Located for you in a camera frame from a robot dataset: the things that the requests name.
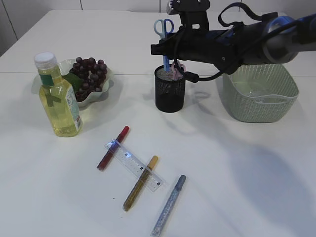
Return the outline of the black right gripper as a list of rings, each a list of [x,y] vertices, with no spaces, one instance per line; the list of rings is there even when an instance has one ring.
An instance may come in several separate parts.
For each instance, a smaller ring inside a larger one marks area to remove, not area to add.
[[[175,9],[169,15],[180,15],[181,26],[158,44],[151,45],[152,55],[163,55],[169,59],[222,64],[221,45],[212,38],[206,11],[180,12]]]

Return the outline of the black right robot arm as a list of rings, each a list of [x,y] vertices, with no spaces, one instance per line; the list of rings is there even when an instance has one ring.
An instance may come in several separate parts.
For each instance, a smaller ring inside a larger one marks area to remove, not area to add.
[[[212,64],[231,75],[240,66],[284,64],[299,52],[315,49],[316,16],[312,14],[297,20],[279,16],[250,25],[240,22],[228,30],[181,26],[158,44],[152,44],[151,54]]]

